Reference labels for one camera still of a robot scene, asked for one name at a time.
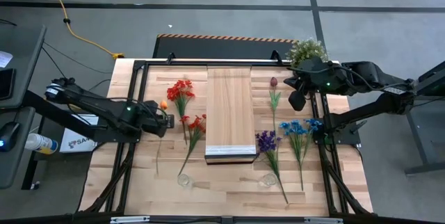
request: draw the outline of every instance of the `gray floor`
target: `gray floor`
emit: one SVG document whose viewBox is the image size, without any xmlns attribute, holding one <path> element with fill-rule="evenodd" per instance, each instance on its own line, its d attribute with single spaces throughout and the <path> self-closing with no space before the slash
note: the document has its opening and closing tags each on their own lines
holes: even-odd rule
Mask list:
<svg viewBox="0 0 445 224">
<path fill-rule="evenodd" d="M 13 0 L 55 1 L 55 0 Z M 302 5 L 309 0 L 64 0 L 66 2 Z M 318 0 L 320 6 L 444 7 L 444 0 Z M 242 35 L 272 38 L 315 38 L 311 12 L 265 10 L 98 10 L 68 9 L 73 29 L 111 51 L 149 57 L 158 33 Z M 58 8 L 0 8 L 0 18 L 19 25 L 45 24 L 46 41 L 62 52 L 103 71 L 113 59 L 74 39 Z M 417 78 L 445 58 L 445 13 L 321 13 L 330 58 L 373 61 L 385 72 Z M 89 88 L 110 74 L 98 74 L 47 49 L 67 76 Z M 42 94 L 60 74 L 41 54 L 30 88 Z M 95 90 L 106 94 L 107 85 Z M 372 102 L 378 94 L 349 98 L 351 107 Z M 382 216 L 445 220 L 445 172 L 406 177 L 403 170 L 420 165 L 406 117 L 379 115 L 360 129 L 366 179 L 375 212 Z M 38 191 L 20 191 L 18 183 L 0 192 L 0 218 L 73 212 L 81 197 L 88 161 L 49 162 Z M 23 170 L 17 181 L 23 176 Z"/>
</svg>

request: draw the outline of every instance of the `butcher block tabletop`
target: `butcher block tabletop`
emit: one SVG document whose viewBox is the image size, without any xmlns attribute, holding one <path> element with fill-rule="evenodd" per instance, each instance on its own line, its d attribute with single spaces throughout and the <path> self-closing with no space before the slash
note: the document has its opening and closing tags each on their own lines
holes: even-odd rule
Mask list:
<svg viewBox="0 0 445 224">
<path fill-rule="evenodd" d="M 117 59 L 108 97 L 126 97 L 134 59 Z M 206 165 L 204 160 L 205 137 L 197 142 L 183 174 L 191 185 L 177 182 L 178 172 L 187 154 L 182 126 L 173 102 L 167 100 L 167 88 L 178 79 L 193 82 L 195 98 L 186 107 L 186 115 L 202 115 L 207 111 L 207 67 L 204 66 L 152 66 L 149 68 L 144 100 L 168 102 L 168 114 L 174 114 L 174 129 L 167 130 L 162 140 L 144 133 L 136 145 L 127 195 L 125 214 L 193 215 L 193 216 L 328 216 L 323 175 L 318 148 L 312 144 L 303 163 L 304 191 L 301 190 L 300 172 L 295 155 L 286 138 L 280 145 L 280 171 L 287 205 L 279 184 L 265 187 L 261 178 L 271 173 L 261 155 L 251 164 Z M 310 103 L 301 111 L 294 111 L 287 99 L 293 89 L 283 83 L 292 73 L 284 67 L 252 67 L 250 70 L 255 133 L 272 129 L 270 108 L 270 78 L 278 80 L 277 91 L 281 99 L 276 110 L 276 122 L 312 118 Z M 134 93 L 137 97 L 141 75 Z M 349 110 L 344 96 L 327 96 L 330 112 Z M 156 174 L 156 153 L 161 142 Z M 79 210 L 89 207 L 111 178 L 116 143 L 106 143 L 92 154 L 85 190 Z M 341 173 L 346 186 L 362 206 L 372 211 L 366 178 L 357 150 L 349 145 L 338 145 Z M 337 209 L 340 209 L 337 187 L 331 179 Z M 115 202 L 119 200 L 118 184 Z"/>
</svg>

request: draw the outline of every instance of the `clear glass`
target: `clear glass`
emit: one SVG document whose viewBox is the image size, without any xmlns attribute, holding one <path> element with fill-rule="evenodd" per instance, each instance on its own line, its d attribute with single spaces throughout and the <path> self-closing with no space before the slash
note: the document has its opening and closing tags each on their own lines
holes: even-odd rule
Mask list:
<svg viewBox="0 0 445 224">
<path fill-rule="evenodd" d="M 268 173 L 259 180 L 259 184 L 264 187 L 271 187 L 275 185 L 277 182 L 278 178 L 274 173 Z"/>
<path fill-rule="evenodd" d="M 186 174 L 180 174 L 178 176 L 178 184 L 182 187 L 187 187 L 191 185 L 191 179 Z"/>
</svg>

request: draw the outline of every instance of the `computer mouse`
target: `computer mouse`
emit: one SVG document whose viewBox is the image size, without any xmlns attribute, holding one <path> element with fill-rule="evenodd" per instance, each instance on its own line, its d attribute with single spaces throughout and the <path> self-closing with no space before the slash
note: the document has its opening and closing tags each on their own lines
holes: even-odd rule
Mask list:
<svg viewBox="0 0 445 224">
<path fill-rule="evenodd" d="M 17 122 L 8 122 L 0 128 L 0 152 L 8 152 L 14 148 L 19 126 Z"/>
</svg>

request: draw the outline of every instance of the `hazard stripe tape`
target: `hazard stripe tape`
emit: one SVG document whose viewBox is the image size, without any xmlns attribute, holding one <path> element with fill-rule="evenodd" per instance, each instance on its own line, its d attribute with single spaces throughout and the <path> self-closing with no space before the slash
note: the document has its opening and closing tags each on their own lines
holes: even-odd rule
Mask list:
<svg viewBox="0 0 445 224">
<path fill-rule="evenodd" d="M 294 43 L 297 40 L 290 39 L 272 39 L 272 38 L 256 38 L 256 37 L 237 37 L 237 36 L 216 36 L 216 35 L 185 35 L 178 33 L 162 33 L 158 34 L 158 38 L 190 38 L 190 39 L 212 39 L 212 40 L 247 40 L 247 41 L 267 41 L 267 42 L 283 42 Z"/>
</svg>

